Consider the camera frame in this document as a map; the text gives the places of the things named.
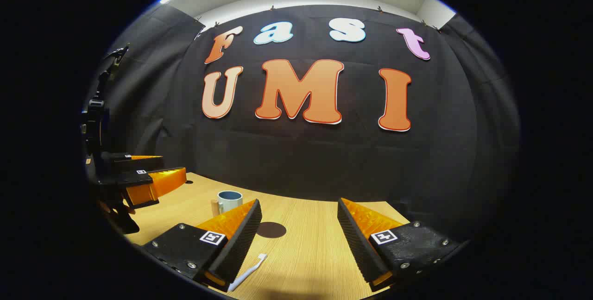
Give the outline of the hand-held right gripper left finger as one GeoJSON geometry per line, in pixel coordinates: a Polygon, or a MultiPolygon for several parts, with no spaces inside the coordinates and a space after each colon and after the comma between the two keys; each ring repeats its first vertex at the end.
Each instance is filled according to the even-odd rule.
{"type": "Polygon", "coordinates": [[[262,218],[258,199],[197,226],[179,223],[141,249],[191,281],[226,292],[239,274],[262,218]]]}

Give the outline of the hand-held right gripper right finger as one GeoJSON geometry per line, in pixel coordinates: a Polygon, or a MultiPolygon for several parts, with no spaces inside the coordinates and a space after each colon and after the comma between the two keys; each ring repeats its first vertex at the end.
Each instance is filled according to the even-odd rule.
{"type": "Polygon", "coordinates": [[[455,256],[464,244],[421,221],[398,222],[340,198],[337,219],[372,291],[415,283],[455,256]]]}

